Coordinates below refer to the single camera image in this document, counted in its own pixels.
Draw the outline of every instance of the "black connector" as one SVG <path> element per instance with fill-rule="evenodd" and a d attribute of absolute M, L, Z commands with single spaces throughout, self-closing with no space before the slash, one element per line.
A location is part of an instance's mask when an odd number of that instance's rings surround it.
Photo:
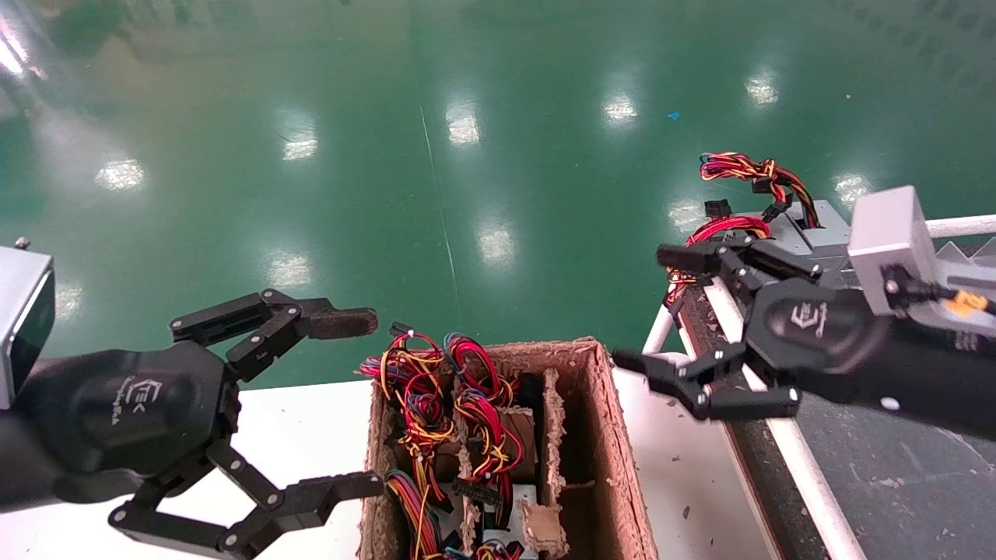
<path fill-rule="evenodd" d="M 709 219 L 728 218 L 731 215 L 733 210 L 730 209 L 730 202 L 726 198 L 705 201 L 705 216 Z"/>
<path fill-rule="evenodd" d="M 779 202 L 776 200 L 764 210 L 764 213 L 761 214 L 761 219 L 764 220 L 765 223 L 771 223 L 772 220 L 777 218 L 779 215 L 784 214 L 788 210 L 788 202 Z"/>
<path fill-rule="evenodd" d="M 521 555 L 523 552 L 525 552 L 526 548 L 522 546 L 522 543 L 520 543 L 517 540 L 514 540 L 505 545 L 505 550 L 508 551 L 509 556 L 511 556 L 512 558 L 516 558 L 517 555 Z"/>
<path fill-rule="evenodd" d="M 460 538 L 460 533 L 456 532 L 456 529 L 450 531 L 446 538 L 443 539 L 442 544 L 439 548 L 446 550 L 447 548 L 452 548 L 453 550 L 460 550 L 463 548 L 463 539 Z"/>
<path fill-rule="evenodd" d="M 469 480 L 464 480 L 463 478 L 457 478 L 453 480 L 452 488 L 454 493 L 461 496 L 467 496 L 474 501 L 489 503 L 491 505 L 498 505 L 501 502 L 501 496 L 498 495 L 498 490 L 488 488 L 484 484 L 471 482 Z"/>
<path fill-rule="evenodd" d="M 754 179 L 750 183 L 750 188 L 754 194 L 771 194 L 771 179 Z"/>
<path fill-rule="evenodd" d="M 394 321 L 393 323 L 390 324 L 390 331 L 389 331 L 390 335 L 395 338 L 401 335 L 406 335 L 412 331 L 414 331 L 414 329 L 405 325 L 404 323 L 401 323 L 400 321 Z"/>
<path fill-rule="evenodd" d="M 471 453 L 484 453 L 484 440 L 474 435 L 467 439 L 467 450 Z"/>

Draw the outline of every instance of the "cardboard divider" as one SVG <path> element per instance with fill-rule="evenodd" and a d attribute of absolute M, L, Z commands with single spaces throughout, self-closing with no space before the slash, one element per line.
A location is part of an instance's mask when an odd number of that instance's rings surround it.
<path fill-rule="evenodd" d="M 515 504 L 522 508 L 526 548 L 549 560 L 656 560 L 605 348 L 594 339 L 579 339 L 486 350 L 501 375 L 543 378 L 541 429 L 533 430 L 536 419 L 530 409 L 500 410 L 503 424 L 532 443 L 533 457 L 539 454 L 538 465 L 524 457 L 532 464 L 531 474 L 518 469 L 515 474 L 516 482 L 538 486 L 539 503 Z M 478 375 L 473 367 L 469 373 Z M 466 477 L 474 462 L 466 446 L 470 429 L 459 416 L 454 422 L 458 470 Z M 384 444 L 389 433 L 390 409 L 383 393 L 373 391 L 367 467 L 381 474 L 398 465 Z M 535 433 L 542 441 L 535 441 Z M 482 515 L 469 498 L 461 499 L 463 550 L 468 553 L 479 544 Z M 361 560 L 406 559 L 407 528 L 398 513 L 386 496 L 364 500 Z"/>

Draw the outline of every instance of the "electrical connector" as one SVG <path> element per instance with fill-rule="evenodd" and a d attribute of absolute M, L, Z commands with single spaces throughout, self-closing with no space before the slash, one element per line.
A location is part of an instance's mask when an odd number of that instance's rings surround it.
<path fill-rule="evenodd" d="M 764 210 L 764 213 L 761 214 L 761 219 L 764 220 L 765 223 L 771 223 L 772 220 L 777 218 L 779 215 L 784 214 L 788 210 L 789 204 L 787 202 L 775 201 Z"/>
<path fill-rule="evenodd" d="M 730 202 L 726 198 L 722 200 L 706 200 L 705 215 L 711 220 L 727 218 L 733 215 L 733 210 L 730 209 Z"/>

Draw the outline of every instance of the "white table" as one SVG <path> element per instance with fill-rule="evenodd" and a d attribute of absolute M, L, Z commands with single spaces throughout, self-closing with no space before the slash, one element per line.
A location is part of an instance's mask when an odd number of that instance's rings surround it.
<path fill-rule="evenodd" d="M 650 396 L 642 378 L 624 372 L 616 372 L 615 378 L 661 557 L 771 557 L 771 545 L 751 509 L 721 429 L 698 424 L 681 407 L 669 407 L 666 399 Z M 370 382 L 245 392 L 233 446 L 278 486 L 362 470 L 370 394 Z M 123 501 L 61 504 L 2 515 L 0 558 L 66 560 L 85 554 L 196 558 L 140 545 L 111 529 L 108 515 Z M 690 510 L 684 519 L 686 506 Z M 251 507 L 251 501 L 226 478 L 212 472 L 182 496 L 166 500 L 161 509 L 230 524 Z M 342 503 L 325 527 L 285 535 L 261 558 L 354 558 L 360 542 L 360 510 L 358 500 Z"/>

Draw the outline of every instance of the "yellow wire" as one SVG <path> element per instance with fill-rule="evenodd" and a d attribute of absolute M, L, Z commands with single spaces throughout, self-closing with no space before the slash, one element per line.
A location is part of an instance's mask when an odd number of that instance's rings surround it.
<path fill-rule="evenodd" d="M 429 488 L 425 486 L 425 491 L 422 492 L 422 507 L 418 511 L 418 532 L 415 535 L 415 556 L 418 556 L 418 551 L 422 548 L 422 517 L 425 515 L 425 501 L 429 498 Z"/>

